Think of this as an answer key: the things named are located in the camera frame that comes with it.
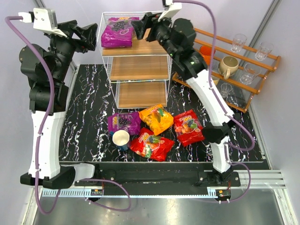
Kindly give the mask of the clear glass top left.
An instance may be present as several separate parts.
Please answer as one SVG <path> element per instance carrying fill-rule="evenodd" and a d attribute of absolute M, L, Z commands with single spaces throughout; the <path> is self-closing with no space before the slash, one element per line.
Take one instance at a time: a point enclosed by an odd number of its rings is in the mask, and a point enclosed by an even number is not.
<path fill-rule="evenodd" d="M 245 36 L 244 34 L 236 34 L 232 40 L 231 51 L 235 53 L 240 52 L 246 41 L 247 36 Z"/>

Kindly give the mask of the red candy bag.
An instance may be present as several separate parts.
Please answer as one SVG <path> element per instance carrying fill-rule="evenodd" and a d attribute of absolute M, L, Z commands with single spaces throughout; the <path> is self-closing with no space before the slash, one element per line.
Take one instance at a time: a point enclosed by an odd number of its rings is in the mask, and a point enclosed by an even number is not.
<path fill-rule="evenodd" d="M 173 122 L 177 139 L 184 147 L 205 140 L 203 127 L 193 110 L 176 115 Z"/>
<path fill-rule="evenodd" d="M 132 140 L 130 149 L 141 157 L 163 162 L 173 145 L 174 141 L 154 135 L 151 130 L 143 127 L 139 136 Z"/>

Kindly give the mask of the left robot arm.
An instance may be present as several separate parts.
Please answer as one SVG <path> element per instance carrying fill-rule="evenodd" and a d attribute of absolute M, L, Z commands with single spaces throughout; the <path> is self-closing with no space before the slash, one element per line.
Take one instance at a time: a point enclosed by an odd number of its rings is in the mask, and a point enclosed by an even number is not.
<path fill-rule="evenodd" d="M 66 73 L 74 53 L 96 49 L 97 29 L 95 23 L 80 27 L 76 20 L 42 26 L 41 31 L 50 39 L 48 50 L 22 37 L 25 47 L 20 51 L 19 60 L 21 72 L 29 81 L 29 108 L 34 127 L 30 167 L 20 177 L 24 185 L 65 189 L 94 177 L 93 164 L 60 165 L 59 142 L 69 90 L 64 82 Z"/>

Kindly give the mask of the wooden cup rack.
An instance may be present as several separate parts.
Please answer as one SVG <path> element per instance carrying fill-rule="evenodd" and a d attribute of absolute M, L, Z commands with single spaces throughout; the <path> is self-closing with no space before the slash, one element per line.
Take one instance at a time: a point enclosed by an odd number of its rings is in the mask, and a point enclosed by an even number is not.
<path fill-rule="evenodd" d="M 201 35 L 205 35 L 205 36 L 208 36 L 210 38 L 213 38 L 213 33 L 209 33 L 209 32 L 206 32 L 204 30 L 200 30 L 198 28 L 195 28 L 195 31 L 197 33 L 200 33 Z M 221 36 L 216 36 L 216 40 L 227 43 L 227 44 L 232 44 L 233 43 L 232 40 L 229 40 L 229 39 L 221 37 Z M 212 44 L 210 44 L 208 42 L 205 42 L 203 40 L 199 40 L 197 38 L 195 39 L 194 42 L 197 43 L 197 44 L 201 44 L 203 46 L 208 46 L 208 47 L 212 46 Z M 269 54 L 267 56 L 267 58 L 272 59 L 274 61 L 272 63 L 272 66 L 270 66 L 270 65 L 267 65 L 265 63 L 250 59 L 249 57 L 242 56 L 239 53 L 234 53 L 234 52 L 226 50 L 222 47 L 218 47 L 217 44 L 215 44 L 215 49 L 216 49 L 217 52 L 221 52 L 221 53 L 226 54 L 226 56 L 235 57 L 235 58 L 241 60 L 242 62 L 252 63 L 252 64 L 258 66 L 259 68 L 262 68 L 262 69 L 266 70 L 264 74 L 260 73 L 257 76 L 257 78 L 258 77 L 260 78 L 260 81 L 258 82 L 257 86 L 255 88 L 253 88 L 253 87 L 250 86 L 250 84 L 249 85 L 248 84 L 247 85 L 242 84 L 239 81 L 240 76 L 242 75 L 242 70 L 244 69 L 244 67 L 239 66 L 237 72 L 233 76 L 230 76 L 228 79 L 224 79 L 224 78 L 221 77 L 221 74 L 217 71 L 217 68 L 218 68 L 219 64 L 216 64 L 216 63 L 221 62 L 221 58 L 214 55 L 213 60 L 211 60 L 211 62 L 213 62 L 212 75 L 215 76 L 215 77 L 218 77 L 223 82 L 229 83 L 230 85 L 235 87 L 235 89 L 239 90 L 239 93 L 234 91 L 234 94 L 231 94 L 231 96 L 235 96 L 236 100 L 234 100 L 234 101 L 226 100 L 226 103 L 230 107 L 235 108 L 236 110 L 239 110 L 243 113 L 246 113 L 248 111 L 248 108 L 250 107 L 250 103 L 251 103 L 253 97 L 255 95 L 258 95 L 261 92 L 261 89 L 263 88 L 264 83 L 265 83 L 268 75 L 270 73 L 275 72 L 276 69 L 278 68 L 278 66 L 280 64 L 280 61 L 281 61 L 281 56 L 275 56 L 275 55 Z M 178 75 L 177 72 L 175 72 L 175 74 L 172 76 L 172 80 L 174 82 L 180 83 L 181 85 L 184 85 L 184 86 L 190 88 L 190 86 L 181 79 L 181 77 Z"/>

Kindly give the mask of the purple grape candy bag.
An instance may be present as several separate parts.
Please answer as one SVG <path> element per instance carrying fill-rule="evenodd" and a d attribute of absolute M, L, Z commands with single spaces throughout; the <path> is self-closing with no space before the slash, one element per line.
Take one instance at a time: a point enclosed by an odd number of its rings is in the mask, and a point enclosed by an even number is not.
<path fill-rule="evenodd" d="M 132 38 L 135 34 L 132 21 L 138 17 L 111 17 L 108 19 L 102 35 L 101 46 L 103 48 L 131 47 Z"/>

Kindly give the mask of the pale yellow mug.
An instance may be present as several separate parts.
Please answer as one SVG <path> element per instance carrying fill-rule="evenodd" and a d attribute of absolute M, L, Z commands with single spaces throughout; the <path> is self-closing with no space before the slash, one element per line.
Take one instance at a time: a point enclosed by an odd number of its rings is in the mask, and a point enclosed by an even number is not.
<path fill-rule="evenodd" d="M 217 86 L 218 83 L 219 83 L 219 81 L 220 81 L 220 79 L 218 77 L 214 76 L 214 75 L 212 75 L 211 78 L 212 78 L 214 84 Z"/>

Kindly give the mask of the beige large mug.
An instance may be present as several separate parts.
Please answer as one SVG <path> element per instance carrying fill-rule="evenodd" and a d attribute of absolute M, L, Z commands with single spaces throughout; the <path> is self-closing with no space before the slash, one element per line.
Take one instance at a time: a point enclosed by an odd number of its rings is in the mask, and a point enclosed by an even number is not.
<path fill-rule="evenodd" d="M 228 79 L 237 72 L 238 68 L 239 62 L 235 57 L 225 56 L 219 63 L 218 72 L 224 79 Z"/>

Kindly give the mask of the clear glass bottom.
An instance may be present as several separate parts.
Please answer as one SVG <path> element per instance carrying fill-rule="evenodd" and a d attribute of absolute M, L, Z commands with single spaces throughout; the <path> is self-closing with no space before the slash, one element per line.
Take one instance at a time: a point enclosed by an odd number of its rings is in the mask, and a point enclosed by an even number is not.
<path fill-rule="evenodd" d="M 233 90 L 233 87 L 231 84 L 223 83 L 220 86 L 219 92 L 220 92 L 222 98 L 227 98 L 232 90 Z"/>

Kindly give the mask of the red candy bag left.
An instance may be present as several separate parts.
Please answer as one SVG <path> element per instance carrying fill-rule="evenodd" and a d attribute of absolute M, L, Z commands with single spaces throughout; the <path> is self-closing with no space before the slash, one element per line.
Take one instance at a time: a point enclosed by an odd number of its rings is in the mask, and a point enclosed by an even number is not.
<path fill-rule="evenodd" d="M 174 141 L 154 135 L 151 130 L 143 127 L 139 136 L 132 140 L 130 149 L 141 157 L 163 162 L 173 145 Z"/>

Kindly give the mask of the orange mug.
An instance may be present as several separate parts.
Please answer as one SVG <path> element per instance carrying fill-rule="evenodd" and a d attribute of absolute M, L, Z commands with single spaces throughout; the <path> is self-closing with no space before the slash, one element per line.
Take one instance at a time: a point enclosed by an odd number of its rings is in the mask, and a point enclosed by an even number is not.
<path fill-rule="evenodd" d="M 212 48 L 209 46 L 205 46 L 202 45 L 199 49 L 200 54 L 202 55 L 202 57 L 204 58 L 205 63 L 207 64 L 207 66 L 210 66 L 210 62 L 211 62 L 211 58 L 214 56 L 216 50 L 213 51 L 213 54 L 211 54 L 212 52 Z"/>

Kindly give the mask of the red candy bag right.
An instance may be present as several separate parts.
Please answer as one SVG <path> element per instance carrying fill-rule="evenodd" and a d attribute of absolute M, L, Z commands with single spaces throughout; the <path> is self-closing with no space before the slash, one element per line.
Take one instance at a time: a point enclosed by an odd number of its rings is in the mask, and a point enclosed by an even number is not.
<path fill-rule="evenodd" d="M 193 110 L 176 115 L 173 122 L 177 139 L 184 147 L 205 140 L 203 127 Z"/>

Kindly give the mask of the blue paper cup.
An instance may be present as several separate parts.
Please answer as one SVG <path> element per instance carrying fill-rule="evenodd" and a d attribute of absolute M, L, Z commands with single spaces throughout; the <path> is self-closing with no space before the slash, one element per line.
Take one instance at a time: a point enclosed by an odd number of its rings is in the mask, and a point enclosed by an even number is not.
<path fill-rule="evenodd" d="M 127 151 L 129 148 L 130 135 L 125 130 L 118 130 L 113 134 L 112 141 L 120 151 Z"/>

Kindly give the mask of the clear glass top right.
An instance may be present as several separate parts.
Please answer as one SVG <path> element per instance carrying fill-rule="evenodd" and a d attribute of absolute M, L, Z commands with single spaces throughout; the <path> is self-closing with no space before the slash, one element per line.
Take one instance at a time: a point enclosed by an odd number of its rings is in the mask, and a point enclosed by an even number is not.
<path fill-rule="evenodd" d="M 257 52 L 255 53 L 255 58 L 258 61 L 263 61 L 274 49 L 274 45 L 270 42 L 261 42 Z"/>

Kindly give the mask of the yellow orange candy bag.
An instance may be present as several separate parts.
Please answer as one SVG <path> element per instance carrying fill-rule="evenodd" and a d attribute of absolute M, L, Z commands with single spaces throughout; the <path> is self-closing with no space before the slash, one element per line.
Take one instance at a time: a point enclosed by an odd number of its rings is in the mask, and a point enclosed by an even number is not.
<path fill-rule="evenodd" d="M 173 116 L 161 105 L 154 105 L 139 111 L 140 119 L 154 135 L 159 135 L 173 125 Z"/>

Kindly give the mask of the clear glass middle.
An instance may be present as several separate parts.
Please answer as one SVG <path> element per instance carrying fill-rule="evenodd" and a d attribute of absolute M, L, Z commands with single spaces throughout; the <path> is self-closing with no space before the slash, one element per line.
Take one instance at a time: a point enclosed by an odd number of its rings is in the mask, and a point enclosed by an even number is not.
<path fill-rule="evenodd" d="M 244 85 L 249 85 L 261 73 L 261 68 L 255 64 L 247 63 L 244 65 L 240 82 Z"/>

